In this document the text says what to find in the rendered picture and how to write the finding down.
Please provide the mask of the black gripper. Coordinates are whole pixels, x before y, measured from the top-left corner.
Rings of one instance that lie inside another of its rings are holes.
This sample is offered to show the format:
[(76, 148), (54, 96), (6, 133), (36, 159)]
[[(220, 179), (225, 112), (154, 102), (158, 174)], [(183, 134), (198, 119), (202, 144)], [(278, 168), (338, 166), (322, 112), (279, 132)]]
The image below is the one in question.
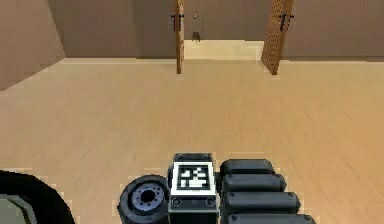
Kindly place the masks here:
[(122, 191), (117, 210), (122, 224), (169, 224), (169, 188), (161, 175), (144, 175)]

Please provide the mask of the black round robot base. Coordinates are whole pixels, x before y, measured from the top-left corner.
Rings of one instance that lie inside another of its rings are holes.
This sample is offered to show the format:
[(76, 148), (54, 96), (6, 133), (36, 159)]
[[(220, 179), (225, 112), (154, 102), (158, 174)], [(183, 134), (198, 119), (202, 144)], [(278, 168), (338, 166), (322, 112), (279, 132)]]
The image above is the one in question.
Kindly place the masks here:
[(36, 224), (76, 224), (61, 195), (34, 175), (0, 170), (0, 195), (17, 196), (28, 203)]

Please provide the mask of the brown wooden room door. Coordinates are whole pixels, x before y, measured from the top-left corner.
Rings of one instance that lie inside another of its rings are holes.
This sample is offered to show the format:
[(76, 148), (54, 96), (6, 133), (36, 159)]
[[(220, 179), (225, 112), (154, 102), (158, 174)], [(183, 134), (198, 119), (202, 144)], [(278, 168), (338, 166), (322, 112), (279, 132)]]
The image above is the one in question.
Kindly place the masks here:
[[(183, 14), (182, 12), (182, 2), (183, 0), (175, 0), (175, 14)], [(182, 73), (182, 67), (183, 67), (183, 37), (182, 37), (182, 30), (175, 31), (175, 46), (176, 46), (176, 64), (177, 64), (177, 74), (180, 75)]]
[(293, 5), (294, 0), (271, 0), (261, 62), (272, 75), (278, 73), (285, 37), (288, 31), (280, 31), (279, 27), (281, 19), (279, 18), (279, 15), (284, 13), (288, 16), (293, 15)]

